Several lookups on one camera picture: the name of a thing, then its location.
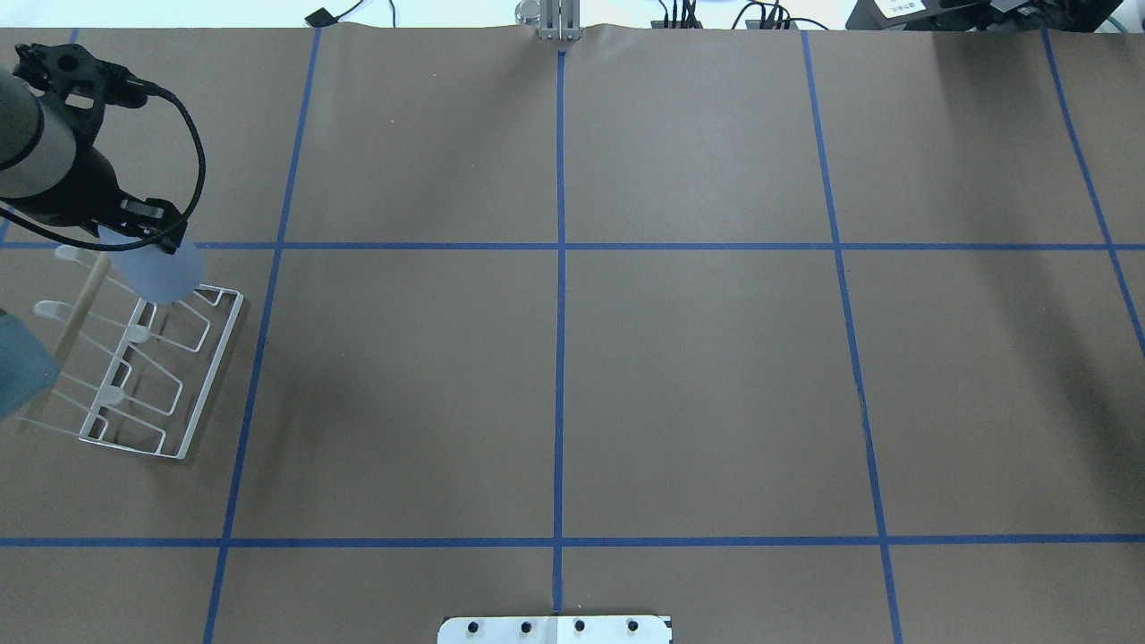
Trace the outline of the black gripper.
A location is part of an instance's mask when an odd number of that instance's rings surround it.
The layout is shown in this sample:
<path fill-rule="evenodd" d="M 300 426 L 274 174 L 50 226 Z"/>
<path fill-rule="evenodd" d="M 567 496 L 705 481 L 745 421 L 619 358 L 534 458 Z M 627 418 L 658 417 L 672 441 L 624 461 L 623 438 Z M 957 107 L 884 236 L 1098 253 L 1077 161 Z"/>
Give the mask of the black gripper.
<path fill-rule="evenodd" d="M 188 107 L 172 91 L 76 42 L 21 42 L 13 50 L 13 223 L 82 250 L 155 244 L 175 253 L 189 209 L 124 191 L 97 138 L 108 107 L 139 109 L 148 99 L 164 99 L 184 121 Z"/>

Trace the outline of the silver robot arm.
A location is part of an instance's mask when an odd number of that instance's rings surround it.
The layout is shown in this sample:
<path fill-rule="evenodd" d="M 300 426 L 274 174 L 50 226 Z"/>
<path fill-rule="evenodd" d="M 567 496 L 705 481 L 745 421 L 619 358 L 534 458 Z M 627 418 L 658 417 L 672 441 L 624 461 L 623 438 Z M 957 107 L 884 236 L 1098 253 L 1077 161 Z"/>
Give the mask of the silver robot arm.
<path fill-rule="evenodd" d="M 96 252 L 153 248 L 175 254 L 203 195 L 206 155 L 196 123 L 169 89 L 79 44 L 18 44 L 3 76 L 3 219 L 54 243 Z M 97 148 L 106 107 L 139 109 L 164 99 L 195 147 L 197 175 L 185 209 L 123 191 Z"/>

